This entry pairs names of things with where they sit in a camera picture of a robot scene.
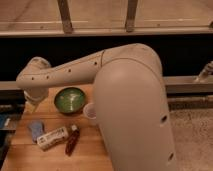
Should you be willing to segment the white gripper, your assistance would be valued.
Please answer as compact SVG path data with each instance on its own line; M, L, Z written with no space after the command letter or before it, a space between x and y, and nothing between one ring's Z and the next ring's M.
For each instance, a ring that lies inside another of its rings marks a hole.
M27 111L34 113L39 104L47 98L49 90L47 88L32 88L24 91L25 99L27 100Z

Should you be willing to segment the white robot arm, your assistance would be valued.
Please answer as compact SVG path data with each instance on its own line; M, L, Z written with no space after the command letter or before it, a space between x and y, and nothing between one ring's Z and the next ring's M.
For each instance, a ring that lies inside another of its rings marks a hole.
M34 57L16 83L33 104L50 87L91 83L114 171L178 171L162 65L151 47L123 45L56 67Z

